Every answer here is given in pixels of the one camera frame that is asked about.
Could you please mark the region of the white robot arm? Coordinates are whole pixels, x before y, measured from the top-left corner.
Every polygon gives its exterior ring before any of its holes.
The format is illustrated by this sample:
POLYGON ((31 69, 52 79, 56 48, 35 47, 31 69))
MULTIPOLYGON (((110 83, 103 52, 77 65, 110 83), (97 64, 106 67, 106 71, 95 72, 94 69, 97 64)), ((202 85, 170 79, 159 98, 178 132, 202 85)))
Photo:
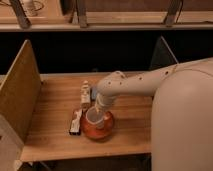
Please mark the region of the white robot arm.
POLYGON ((119 95, 153 98, 152 171, 213 171, 213 57, 131 77, 116 71, 97 89, 100 112, 119 95))

